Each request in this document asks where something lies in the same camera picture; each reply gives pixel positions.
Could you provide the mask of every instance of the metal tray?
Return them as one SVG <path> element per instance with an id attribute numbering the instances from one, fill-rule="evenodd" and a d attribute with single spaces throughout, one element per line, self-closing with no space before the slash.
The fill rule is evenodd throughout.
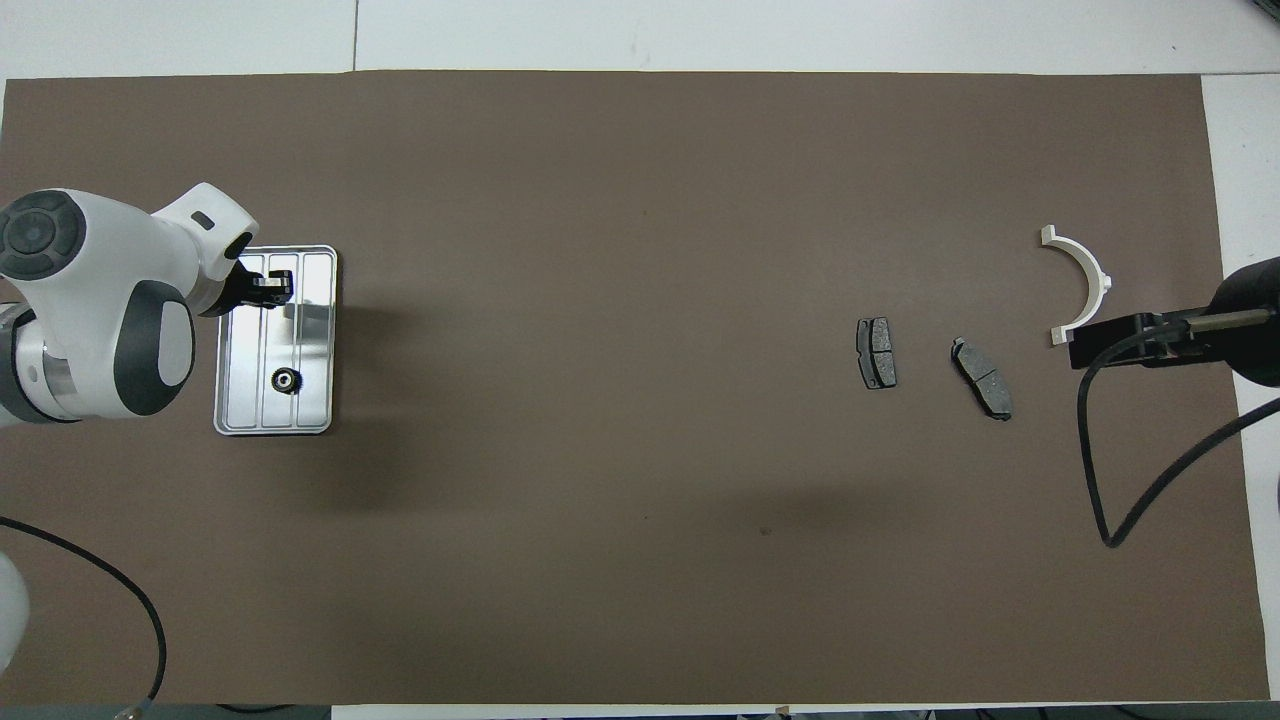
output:
<path id="1" fill-rule="evenodd" d="M 338 254 L 328 245 L 248 247 L 251 272 L 293 272 L 293 299 L 274 310 L 241 306 L 218 320 L 214 428 L 224 436 L 317 434 L 333 419 L 333 341 Z M 278 368 L 302 383 L 271 388 Z"/>

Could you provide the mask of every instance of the brown mat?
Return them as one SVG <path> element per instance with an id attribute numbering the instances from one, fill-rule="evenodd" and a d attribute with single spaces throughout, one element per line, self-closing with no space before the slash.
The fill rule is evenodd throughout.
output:
<path id="1" fill-rule="evenodd" d="M 4 512 L 154 594 L 169 702 L 1266 696 L 1239 443 L 1119 551 L 1048 328 L 1221 270 L 1194 77 L 404 72 L 10 82 L 0 201 L 156 209 L 342 255 L 337 423 L 211 425 L 215 325 L 161 415 L 0 433 Z M 901 386 L 858 375 L 887 315 Z M 984 418 L 956 336 L 1009 380 Z M 1226 368 L 1097 383 L 1119 519 L 1235 411 Z M 101 573 L 5 536 L 8 703 L 128 701 Z"/>

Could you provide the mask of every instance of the small black wheel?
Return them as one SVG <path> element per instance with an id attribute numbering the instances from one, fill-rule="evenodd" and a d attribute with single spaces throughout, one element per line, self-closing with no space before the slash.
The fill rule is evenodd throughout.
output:
<path id="1" fill-rule="evenodd" d="M 293 368 L 280 368 L 271 373 L 271 389 L 293 395 L 302 387 L 302 374 Z"/>

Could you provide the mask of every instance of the white c-shaped part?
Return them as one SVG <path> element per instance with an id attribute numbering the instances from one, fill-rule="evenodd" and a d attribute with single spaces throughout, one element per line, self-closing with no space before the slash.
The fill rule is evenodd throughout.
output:
<path id="1" fill-rule="evenodd" d="M 1080 314 L 1070 323 L 1050 328 L 1048 331 L 1053 345 L 1062 345 L 1071 340 L 1071 331 L 1088 323 L 1097 314 L 1098 307 L 1102 306 L 1102 296 L 1111 290 L 1111 275 L 1102 272 L 1102 265 L 1098 265 L 1098 259 L 1089 252 L 1089 249 L 1069 237 L 1059 236 L 1053 225 L 1041 228 L 1041 245 L 1056 247 L 1075 258 L 1075 261 L 1084 269 L 1084 277 L 1089 281 L 1089 297 L 1084 302 L 1084 310 L 1080 310 Z"/>

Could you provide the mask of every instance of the black robotic end effector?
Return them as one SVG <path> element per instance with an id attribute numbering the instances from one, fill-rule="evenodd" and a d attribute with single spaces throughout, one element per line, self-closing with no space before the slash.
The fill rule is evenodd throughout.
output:
<path id="1" fill-rule="evenodd" d="M 893 366 L 893 343 L 888 337 L 887 318 L 861 318 L 858 320 L 858 369 L 867 389 L 884 389 L 897 386 Z"/>
<path id="2" fill-rule="evenodd" d="M 982 404 L 988 418 L 1009 420 L 1014 416 L 1014 398 L 1005 378 L 980 350 L 963 337 L 951 345 L 951 361 Z"/>
<path id="3" fill-rule="evenodd" d="M 1225 361 L 1254 383 L 1280 386 L 1280 258 L 1231 273 L 1206 307 L 1135 313 L 1076 328 L 1068 343 L 1071 368 L 1088 368 L 1107 347 L 1161 325 L 1184 325 L 1138 343 L 1107 363 L 1164 368 Z"/>
<path id="4" fill-rule="evenodd" d="M 232 266 L 227 282 L 223 283 L 223 292 L 218 300 L 201 313 L 205 318 L 225 315 L 239 305 L 253 305 L 271 310 L 279 307 L 293 297 L 293 273 L 289 270 L 270 270 L 264 277 L 244 268 L 237 260 Z"/>

